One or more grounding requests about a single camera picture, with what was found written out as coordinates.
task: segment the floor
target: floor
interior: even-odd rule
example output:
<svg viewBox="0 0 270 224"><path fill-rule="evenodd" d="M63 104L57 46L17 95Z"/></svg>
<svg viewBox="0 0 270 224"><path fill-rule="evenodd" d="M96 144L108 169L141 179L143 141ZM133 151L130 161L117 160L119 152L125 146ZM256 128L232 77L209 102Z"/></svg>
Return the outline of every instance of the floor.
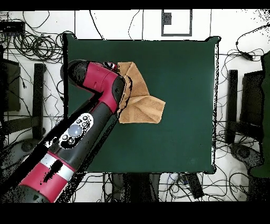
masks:
<svg viewBox="0 0 270 224"><path fill-rule="evenodd" d="M227 76L226 68L224 67L225 61L227 70L238 70L238 89L242 89L242 77L247 72L257 71L262 69L260 61L250 62L240 57L232 57L232 52L236 52L235 43L239 36L249 32L261 25L267 24L270 21L269 14L264 10L193 10L192 19L192 36L188 37L161 37L160 35L160 21L161 10L129 10L129 11L92 11L95 24L99 32L105 39L144 39L144 40L205 40L209 36L220 36L219 43L219 83L218 86L218 117L220 121L225 120L226 111L226 91L227 81L224 81L224 76ZM9 12L9 18L23 19L22 12ZM35 11L24 12L25 20L32 27L37 27L48 17L48 11ZM6 19L6 14L2 12L0 19ZM44 33L61 33L63 31L72 31L78 39L99 39L100 36L96 31L94 24L91 20L89 11L50 11L50 16L47 21L39 28L35 29ZM250 52L255 49L263 49L266 53L270 50L270 37L269 30L262 29L256 32L244 35L239 39L238 47L241 51ZM20 97L24 100L25 104L31 113L32 100L33 100L33 86L30 79L33 80L33 61L17 54L18 52L10 46L8 53L5 53L5 58L13 61L20 62L21 76L28 80L25 82L27 88L21 87ZM254 53L257 55L256 60L263 54L261 50L256 50ZM63 102L60 95L56 91L56 84L61 80L60 67L61 64L47 65L48 72L45 74L45 83L47 87L44 88L44 127L46 132L56 124L57 120L62 119L63 116ZM59 84L59 91L63 91L63 83ZM240 98L241 91L238 92L238 111L240 111ZM19 117L29 116L24 103L21 100L21 110L19 112L9 112L5 114L6 120L17 119ZM217 128L217 131L223 130L222 124ZM7 136L6 144L14 141L21 132L13 133ZM32 132L28 130L17 138L17 141L25 138L31 138ZM246 139L247 142L252 142L252 139ZM258 150L258 145L254 143L253 148ZM233 187L233 194L229 190L228 178L230 175L241 172L246 174L246 168L243 163L235 160L226 146L217 149L216 151L216 165L217 171L213 175L206 175L199 173L199 179L203 186L204 193L208 194L202 199L204 201L245 201L246 195L243 188L247 190L248 179L241 174L235 174L231 183ZM182 186L183 190L175 184L177 174L163 173L159 185L159 198L160 201L201 201L195 200L190 196L190 192L186 187ZM89 173L84 177L76 192L75 202L96 202L104 201L102 193L103 177L102 173ZM171 194L167 193L168 185L173 185ZM106 194L111 191L111 184L107 181L105 185Z"/></svg>

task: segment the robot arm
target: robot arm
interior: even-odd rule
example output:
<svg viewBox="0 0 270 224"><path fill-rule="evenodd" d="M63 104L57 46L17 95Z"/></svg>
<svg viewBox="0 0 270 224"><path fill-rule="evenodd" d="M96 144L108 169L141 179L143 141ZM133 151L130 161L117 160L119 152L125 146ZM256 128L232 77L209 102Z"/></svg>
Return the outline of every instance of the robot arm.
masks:
<svg viewBox="0 0 270 224"><path fill-rule="evenodd" d="M116 68L113 63L83 60L68 64L69 82L93 92L94 96L67 119L71 125L66 128L66 120L62 120L55 127L61 130L58 137L52 138L48 133L37 145L35 151L39 146L46 146L47 153L15 189L15 202L56 200L119 108L125 81L116 73Z"/></svg>

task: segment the green table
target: green table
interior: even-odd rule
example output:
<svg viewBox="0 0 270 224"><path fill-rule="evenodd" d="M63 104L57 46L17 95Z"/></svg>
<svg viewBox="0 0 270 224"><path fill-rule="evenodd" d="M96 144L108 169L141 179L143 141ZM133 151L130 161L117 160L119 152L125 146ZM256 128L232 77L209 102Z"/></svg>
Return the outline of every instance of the green table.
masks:
<svg viewBox="0 0 270 224"><path fill-rule="evenodd" d="M206 41L75 40L68 61L133 61L166 102L159 124L116 124L88 172L212 172L215 46ZM69 85L69 115L90 93Z"/></svg>

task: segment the gray circular light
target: gray circular light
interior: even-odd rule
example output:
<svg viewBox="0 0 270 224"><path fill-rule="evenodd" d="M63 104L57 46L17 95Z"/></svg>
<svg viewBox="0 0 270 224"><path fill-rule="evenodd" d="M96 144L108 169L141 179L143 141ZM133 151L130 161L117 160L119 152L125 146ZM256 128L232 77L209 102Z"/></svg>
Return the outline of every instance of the gray circular light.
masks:
<svg viewBox="0 0 270 224"><path fill-rule="evenodd" d="M67 140L67 138L68 138L68 136L67 135L64 135L62 139L63 140Z"/></svg>
<svg viewBox="0 0 270 224"><path fill-rule="evenodd" d="M78 137L82 134L82 128L79 125L71 125L68 132L71 137Z"/></svg>
<svg viewBox="0 0 270 224"><path fill-rule="evenodd" d="M73 138L69 139L69 144L73 144L75 142L75 140Z"/></svg>

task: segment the cloth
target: cloth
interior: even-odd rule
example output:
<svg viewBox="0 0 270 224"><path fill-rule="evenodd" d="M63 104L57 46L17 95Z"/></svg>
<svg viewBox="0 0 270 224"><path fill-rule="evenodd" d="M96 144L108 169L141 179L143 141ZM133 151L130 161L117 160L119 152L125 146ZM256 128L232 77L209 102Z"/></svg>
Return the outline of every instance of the cloth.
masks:
<svg viewBox="0 0 270 224"><path fill-rule="evenodd" d="M165 102L150 96L146 83L134 62L119 62L120 75L126 81L125 91L119 105L122 110L119 122L154 123L161 121Z"/></svg>

